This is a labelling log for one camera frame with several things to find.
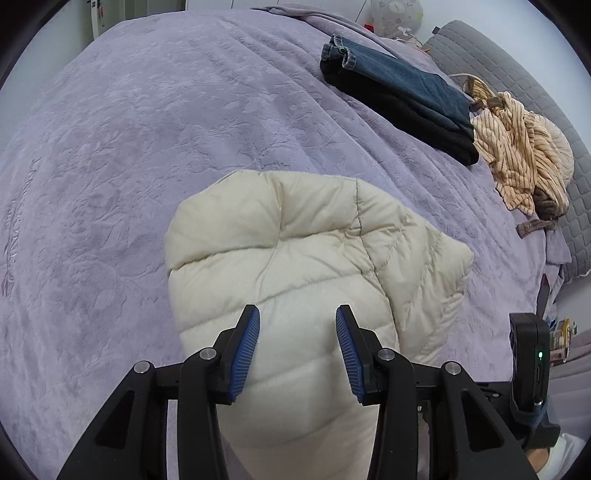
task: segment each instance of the denim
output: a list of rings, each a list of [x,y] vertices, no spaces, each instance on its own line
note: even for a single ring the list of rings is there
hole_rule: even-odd
[[[468,98],[439,75],[423,72],[404,60],[340,35],[333,35],[322,50],[322,60],[336,59],[341,59],[345,70],[359,73],[391,89],[422,117],[474,141]]]
[[[420,115],[403,96],[352,70],[345,70],[339,59],[322,60],[320,70],[324,79],[341,92],[351,95],[362,104],[383,116],[393,126],[417,140],[425,142],[455,158],[465,166],[478,161],[474,142],[460,132],[451,132]]]

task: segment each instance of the bed sheet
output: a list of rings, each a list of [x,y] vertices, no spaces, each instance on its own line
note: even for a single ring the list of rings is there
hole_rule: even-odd
[[[329,34],[371,41],[322,21],[123,22],[57,76],[0,155],[0,419],[41,480],[134,362],[183,358],[164,232],[182,200],[237,168],[359,177],[468,244],[474,266],[440,360],[509,378],[508,315],[535,309],[544,233],[517,236],[524,217],[505,209],[484,162],[466,168],[327,85]]]

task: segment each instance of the wrinkled fabric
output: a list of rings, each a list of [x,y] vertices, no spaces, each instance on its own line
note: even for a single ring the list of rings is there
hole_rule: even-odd
[[[187,355],[245,304],[261,312],[245,389],[219,409],[222,434],[257,480],[367,475],[379,407],[359,408],[351,394],[335,311],[349,304],[384,347],[433,364],[472,264],[465,244],[383,190],[288,171],[239,170],[188,198],[164,247]]]
[[[328,86],[331,34],[381,47],[309,21],[224,11],[122,22],[48,82],[0,153],[0,419],[40,480],[57,476],[136,361],[184,358],[163,237],[180,202],[237,168],[358,177],[468,245],[474,265],[439,361],[477,381],[511,377],[508,315],[535,311],[543,232],[519,239],[525,216],[507,211],[484,162],[452,162]]]
[[[554,230],[556,228],[556,220],[540,220],[534,219],[528,222],[520,223],[515,227],[517,235],[523,238],[530,233],[537,232],[538,230]]]
[[[327,83],[367,105],[400,130],[447,153],[462,165],[469,166],[478,161],[478,151],[470,138],[440,127],[417,113],[406,99],[393,94],[391,89],[357,72],[345,70],[341,64],[339,59],[320,62],[320,70]]]
[[[560,152],[541,115],[525,110],[509,92],[494,92],[480,79],[470,77],[467,93],[486,107],[472,118],[475,145],[490,165],[496,189],[509,210],[542,220],[556,220],[569,208],[560,174]],[[489,99],[496,100],[488,106]],[[538,203],[534,191],[538,188]]]
[[[556,445],[550,449],[548,461],[538,472],[540,480],[560,480],[585,447],[585,441],[568,433],[558,437]]]
[[[566,244],[562,230],[550,230],[546,232],[546,263],[551,265],[564,265],[570,263],[570,250]]]
[[[393,95],[405,99],[419,115],[474,140],[468,99],[439,75],[423,72],[405,60],[364,47],[338,34],[324,44],[320,58],[322,61],[340,60],[343,70],[383,85]]]

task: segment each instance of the white toy ball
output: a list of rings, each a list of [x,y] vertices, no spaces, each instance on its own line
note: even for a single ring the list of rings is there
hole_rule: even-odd
[[[386,38],[404,38],[416,33],[423,20],[419,0],[371,0],[374,33]]]

